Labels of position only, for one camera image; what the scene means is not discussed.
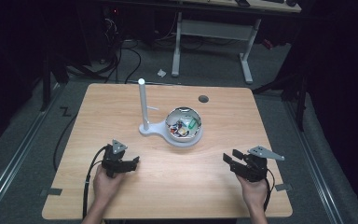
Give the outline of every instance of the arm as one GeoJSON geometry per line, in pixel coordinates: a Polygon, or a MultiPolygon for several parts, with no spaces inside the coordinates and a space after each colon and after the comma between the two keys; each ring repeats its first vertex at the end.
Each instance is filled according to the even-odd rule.
{"type": "Polygon", "coordinates": [[[264,213],[264,201],[267,196],[266,180],[249,182],[237,175],[242,186],[242,197],[249,209],[252,224],[266,224],[267,218],[264,213]]]}
{"type": "Polygon", "coordinates": [[[105,169],[99,165],[97,173],[94,177],[94,202],[92,203],[86,217],[83,220],[83,224],[95,224],[101,223],[103,219],[103,213],[115,197],[121,180],[124,174],[118,174],[114,178],[110,178],[106,175],[105,169]]]}

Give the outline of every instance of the white pole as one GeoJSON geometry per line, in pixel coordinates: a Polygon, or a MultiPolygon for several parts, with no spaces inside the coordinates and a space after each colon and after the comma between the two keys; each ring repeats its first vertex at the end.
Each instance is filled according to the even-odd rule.
{"type": "Polygon", "coordinates": [[[141,95],[141,108],[142,108],[142,117],[144,120],[144,129],[149,129],[149,120],[147,118],[147,103],[146,103],[146,88],[145,88],[145,80],[143,78],[139,78],[139,93],[141,95]]]}

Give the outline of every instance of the dark background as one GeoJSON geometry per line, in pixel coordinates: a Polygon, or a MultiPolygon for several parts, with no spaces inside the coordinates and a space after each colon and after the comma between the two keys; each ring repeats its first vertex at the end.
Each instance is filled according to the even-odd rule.
{"type": "MultiPolygon", "coordinates": [[[[299,4],[302,14],[327,16],[330,22],[321,25],[265,19],[256,42],[267,39],[273,45],[293,45],[277,79],[298,73],[299,67],[310,62],[308,92],[318,120],[358,195],[358,1],[303,0],[299,4]]],[[[32,96],[35,83],[43,75],[48,52],[57,51],[80,64],[90,64],[107,54],[107,43],[99,32],[103,30],[103,11],[93,6],[92,13],[88,13],[85,8],[68,2],[0,1],[0,134],[32,96]]],[[[120,13],[125,22],[124,35],[150,45],[158,38],[154,30],[167,32],[174,15],[139,8],[120,13]]],[[[65,81],[62,73],[54,75],[65,81]]]]}

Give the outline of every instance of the human hand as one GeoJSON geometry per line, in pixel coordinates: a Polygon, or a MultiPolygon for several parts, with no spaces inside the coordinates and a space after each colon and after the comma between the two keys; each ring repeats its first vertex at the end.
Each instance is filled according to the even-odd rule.
{"type": "Polygon", "coordinates": [[[106,175],[106,170],[99,165],[94,177],[94,202],[101,203],[104,206],[116,195],[124,174],[116,174],[113,178],[106,175]]]}
{"type": "Polygon", "coordinates": [[[268,185],[265,179],[249,182],[237,175],[242,186],[242,198],[248,206],[252,223],[267,223],[264,213],[264,201],[267,197],[268,185]]]}

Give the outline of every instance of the desk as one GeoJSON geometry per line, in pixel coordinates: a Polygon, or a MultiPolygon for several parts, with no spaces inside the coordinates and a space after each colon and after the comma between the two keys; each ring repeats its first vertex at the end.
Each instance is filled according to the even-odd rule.
{"type": "MultiPolygon", "coordinates": [[[[80,219],[86,173],[98,149],[115,138],[128,146],[123,160],[140,156],[135,172],[126,174],[117,197],[104,214],[107,219],[248,217],[241,185],[223,162],[223,153],[255,146],[270,148],[252,92],[245,88],[146,86],[150,122],[164,120],[174,108],[189,106],[202,119],[203,136],[193,147],[169,145],[159,136],[142,136],[137,85],[91,84],[78,113],[43,209],[46,219],[80,219]],[[209,97],[208,103],[199,101],[209,97]]],[[[276,184],[282,177],[268,160],[276,184]]],[[[89,205],[93,189],[89,189],[89,205]]],[[[272,191],[268,217],[289,217],[286,192],[272,191]]]]}
{"type": "MultiPolygon", "coordinates": [[[[200,3],[207,5],[216,5],[224,7],[238,7],[235,0],[183,0],[183,2],[189,3],[200,3]]],[[[272,10],[280,12],[300,12],[301,8],[298,5],[289,7],[286,4],[271,3],[261,0],[248,0],[250,8],[261,9],[261,10],[272,10]]],[[[178,20],[176,25],[176,46],[173,53],[172,62],[172,76],[179,76],[180,67],[180,42],[182,35],[199,35],[208,36],[215,38],[226,38],[235,40],[247,41],[247,45],[244,52],[240,54],[240,62],[242,66],[242,72],[245,77],[247,84],[252,84],[252,74],[249,69],[248,57],[251,51],[252,45],[255,42],[255,37],[260,25],[261,19],[257,18],[254,25],[234,25],[219,22],[208,22],[208,21],[193,21],[193,20],[182,20],[182,13],[179,12],[178,20]]]]}

